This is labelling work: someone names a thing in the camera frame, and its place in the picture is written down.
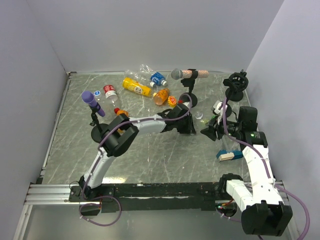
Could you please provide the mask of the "clear bottle green-print white cap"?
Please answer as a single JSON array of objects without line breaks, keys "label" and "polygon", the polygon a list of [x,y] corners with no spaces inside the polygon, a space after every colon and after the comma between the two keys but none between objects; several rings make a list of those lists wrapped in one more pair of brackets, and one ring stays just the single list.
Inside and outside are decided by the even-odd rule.
[{"label": "clear bottle green-print white cap", "polygon": [[201,120],[201,119],[203,118],[203,114],[202,114],[201,112],[197,112],[197,113],[195,114],[195,118],[196,118],[197,120]]}]

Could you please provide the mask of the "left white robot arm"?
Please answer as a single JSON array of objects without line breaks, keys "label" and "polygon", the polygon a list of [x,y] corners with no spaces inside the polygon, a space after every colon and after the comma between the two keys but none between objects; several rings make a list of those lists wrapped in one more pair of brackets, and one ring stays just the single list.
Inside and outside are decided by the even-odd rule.
[{"label": "left white robot arm", "polygon": [[192,103],[188,101],[149,117],[134,118],[121,114],[110,124],[105,124],[98,134],[98,153],[89,170],[79,180],[82,197],[87,201],[98,197],[99,187],[111,164],[129,149],[137,136],[174,129],[180,134],[195,134],[191,107]]}]

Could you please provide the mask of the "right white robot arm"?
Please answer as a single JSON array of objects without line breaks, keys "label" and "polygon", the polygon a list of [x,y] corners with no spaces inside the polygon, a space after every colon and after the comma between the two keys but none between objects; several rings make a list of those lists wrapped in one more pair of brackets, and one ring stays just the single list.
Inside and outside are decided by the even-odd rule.
[{"label": "right white robot arm", "polygon": [[227,106],[220,101],[214,105],[214,117],[201,133],[213,141],[227,136],[240,145],[250,175],[251,190],[240,176],[228,173],[220,178],[218,193],[223,199],[233,198],[241,211],[241,226],[247,235],[280,237],[293,211],[284,204],[276,188],[267,138],[258,131],[258,110],[241,106],[237,122],[224,118],[226,110]]}]

